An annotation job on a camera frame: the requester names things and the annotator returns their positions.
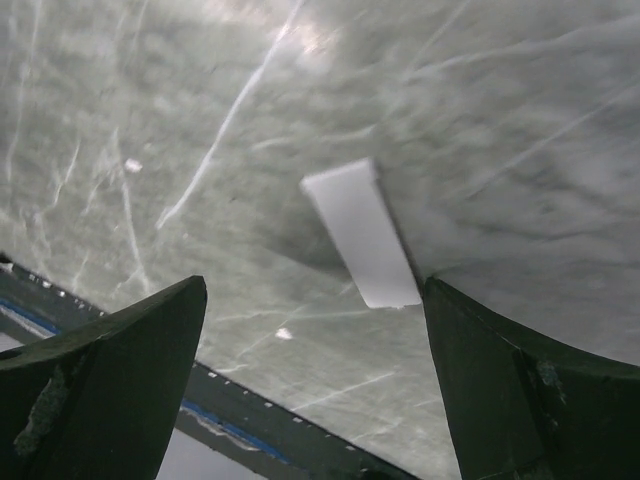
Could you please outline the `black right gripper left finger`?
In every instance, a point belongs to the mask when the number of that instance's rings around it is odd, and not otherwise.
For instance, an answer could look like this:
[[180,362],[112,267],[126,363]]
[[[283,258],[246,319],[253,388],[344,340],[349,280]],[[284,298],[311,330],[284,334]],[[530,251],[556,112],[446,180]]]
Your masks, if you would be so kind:
[[72,331],[2,352],[2,478],[155,478],[205,310],[205,281],[191,276]]

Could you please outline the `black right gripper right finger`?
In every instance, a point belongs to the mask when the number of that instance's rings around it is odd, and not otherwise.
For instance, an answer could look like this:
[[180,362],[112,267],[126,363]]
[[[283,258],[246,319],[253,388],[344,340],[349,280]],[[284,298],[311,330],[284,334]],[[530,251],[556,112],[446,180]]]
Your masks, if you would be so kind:
[[554,340],[437,278],[423,306],[462,478],[638,478],[637,366]]

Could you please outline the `white battery cover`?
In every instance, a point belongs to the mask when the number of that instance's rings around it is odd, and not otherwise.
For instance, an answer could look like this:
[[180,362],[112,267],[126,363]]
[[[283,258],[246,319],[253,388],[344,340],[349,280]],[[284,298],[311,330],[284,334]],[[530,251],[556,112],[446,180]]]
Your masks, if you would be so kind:
[[305,176],[300,187],[368,308],[402,309],[421,303],[371,159]]

